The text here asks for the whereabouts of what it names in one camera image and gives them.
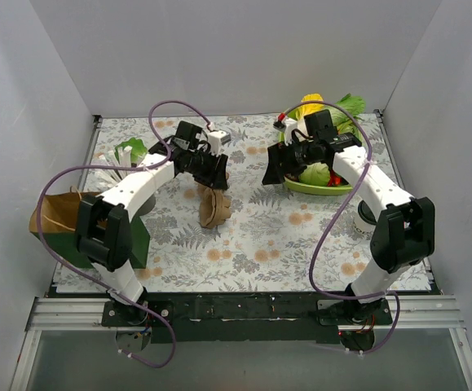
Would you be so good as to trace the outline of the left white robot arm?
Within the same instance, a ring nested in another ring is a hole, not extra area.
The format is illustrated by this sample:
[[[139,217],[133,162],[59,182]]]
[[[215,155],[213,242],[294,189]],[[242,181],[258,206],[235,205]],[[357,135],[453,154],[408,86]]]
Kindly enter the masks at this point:
[[[143,301],[146,291],[130,264],[135,254],[131,223],[151,210],[159,188],[178,174],[189,173],[201,188],[202,227],[213,229],[232,215],[231,202],[224,195],[227,156],[221,152],[231,136],[212,130],[202,139],[201,132],[201,127],[180,121],[175,134],[151,147],[136,171],[101,194],[80,201],[76,250],[99,272],[117,303],[116,314],[129,325],[138,326],[148,318]]]

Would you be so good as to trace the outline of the brown green paper bag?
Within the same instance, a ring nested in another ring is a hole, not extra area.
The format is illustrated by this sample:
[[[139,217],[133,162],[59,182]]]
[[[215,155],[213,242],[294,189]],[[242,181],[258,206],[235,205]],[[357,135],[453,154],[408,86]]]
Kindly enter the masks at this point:
[[[46,195],[42,202],[41,226],[46,242],[63,259],[79,269],[92,269],[88,257],[75,247],[74,231],[77,224],[79,203],[84,196],[97,196],[94,191],[78,193],[70,191],[58,195]],[[130,224],[133,239],[133,255],[130,264],[134,269],[147,265],[150,234],[137,216]]]

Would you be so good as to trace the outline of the brown pulp cup carrier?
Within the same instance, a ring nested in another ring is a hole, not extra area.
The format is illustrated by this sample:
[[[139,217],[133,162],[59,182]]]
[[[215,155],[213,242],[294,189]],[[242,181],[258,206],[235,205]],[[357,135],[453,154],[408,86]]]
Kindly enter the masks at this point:
[[[213,229],[222,225],[232,215],[231,201],[222,190],[203,190],[199,207],[199,221],[202,227]]]

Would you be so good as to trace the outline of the white paper coffee cup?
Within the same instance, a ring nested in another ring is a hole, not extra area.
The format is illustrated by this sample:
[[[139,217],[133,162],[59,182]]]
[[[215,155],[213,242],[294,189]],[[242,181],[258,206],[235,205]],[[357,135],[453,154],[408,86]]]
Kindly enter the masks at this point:
[[[366,222],[361,217],[355,217],[353,222],[355,230],[366,239],[371,239],[376,225]]]

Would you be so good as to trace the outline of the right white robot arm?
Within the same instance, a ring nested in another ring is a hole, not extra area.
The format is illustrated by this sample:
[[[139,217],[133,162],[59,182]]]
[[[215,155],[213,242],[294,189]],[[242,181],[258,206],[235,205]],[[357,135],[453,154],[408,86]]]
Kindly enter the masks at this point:
[[[380,308],[393,282],[435,250],[435,205],[415,198],[376,166],[368,149],[354,134],[340,134],[329,110],[304,117],[305,129],[281,113],[275,129],[284,139],[267,149],[268,166],[262,184],[280,184],[309,165],[326,164],[348,182],[373,215],[372,259],[350,283],[342,314],[352,323],[365,322]]]

